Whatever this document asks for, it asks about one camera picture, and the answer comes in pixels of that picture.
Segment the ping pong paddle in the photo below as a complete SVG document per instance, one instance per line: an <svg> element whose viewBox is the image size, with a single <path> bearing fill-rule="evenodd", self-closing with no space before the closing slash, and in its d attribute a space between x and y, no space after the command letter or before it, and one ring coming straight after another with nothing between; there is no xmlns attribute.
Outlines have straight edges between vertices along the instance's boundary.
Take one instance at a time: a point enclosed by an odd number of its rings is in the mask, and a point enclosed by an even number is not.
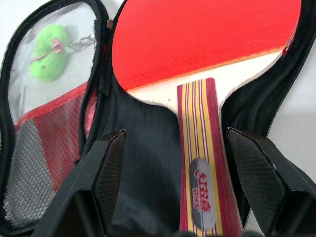
<svg viewBox="0 0 316 237"><path fill-rule="evenodd" d="M234 90L287 50L299 0L129 0L115 28L112 65L131 96L178 116L180 229L238 236L218 111Z"/></svg>

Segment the gray mesh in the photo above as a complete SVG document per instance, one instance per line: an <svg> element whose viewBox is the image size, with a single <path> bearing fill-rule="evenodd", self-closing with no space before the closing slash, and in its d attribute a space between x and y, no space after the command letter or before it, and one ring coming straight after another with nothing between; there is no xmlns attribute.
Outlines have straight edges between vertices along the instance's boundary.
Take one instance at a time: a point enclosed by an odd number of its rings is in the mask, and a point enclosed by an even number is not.
<svg viewBox="0 0 316 237"><path fill-rule="evenodd" d="M5 193L6 220L16 228L39 220L54 197L41 138L32 120L19 127Z"/></svg>

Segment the oval logo badge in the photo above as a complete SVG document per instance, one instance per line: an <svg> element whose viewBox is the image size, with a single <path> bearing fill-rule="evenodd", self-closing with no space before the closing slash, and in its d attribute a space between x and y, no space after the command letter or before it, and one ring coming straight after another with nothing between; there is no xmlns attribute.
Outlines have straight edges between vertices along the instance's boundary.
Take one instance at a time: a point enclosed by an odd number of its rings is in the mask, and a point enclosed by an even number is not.
<svg viewBox="0 0 316 237"><path fill-rule="evenodd" d="M204 159L195 159L189 166L191 213L196 227L203 231L215 226L216 215L211 168Z"/></svg>

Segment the red mesh pocket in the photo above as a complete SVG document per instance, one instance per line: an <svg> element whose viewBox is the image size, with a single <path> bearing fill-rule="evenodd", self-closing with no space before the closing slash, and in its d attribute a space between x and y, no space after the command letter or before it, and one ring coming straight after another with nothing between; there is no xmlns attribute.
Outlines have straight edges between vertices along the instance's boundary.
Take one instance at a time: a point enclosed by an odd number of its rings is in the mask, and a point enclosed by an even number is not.
<svg viewBox="0 0 316 237"><path fill-rule="evenodd" d="M86 83L26 113L16 130L16 144L5 193L6 219L13 227L39 220L79 154L79 116ZM96 97L85 115L89 132Z"/></svg>

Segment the striped wooden handle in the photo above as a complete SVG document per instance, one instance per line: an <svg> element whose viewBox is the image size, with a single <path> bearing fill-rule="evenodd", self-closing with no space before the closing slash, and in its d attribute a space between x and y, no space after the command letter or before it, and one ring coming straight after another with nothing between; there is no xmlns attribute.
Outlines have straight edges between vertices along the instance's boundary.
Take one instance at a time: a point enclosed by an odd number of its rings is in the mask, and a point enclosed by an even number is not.
<svg viewBox="0 0 316 237"><path fill-rule="evenodd" d="M242 225L224 154L215 81L178 86L182 153L180 230L237 237Z"/></svg>

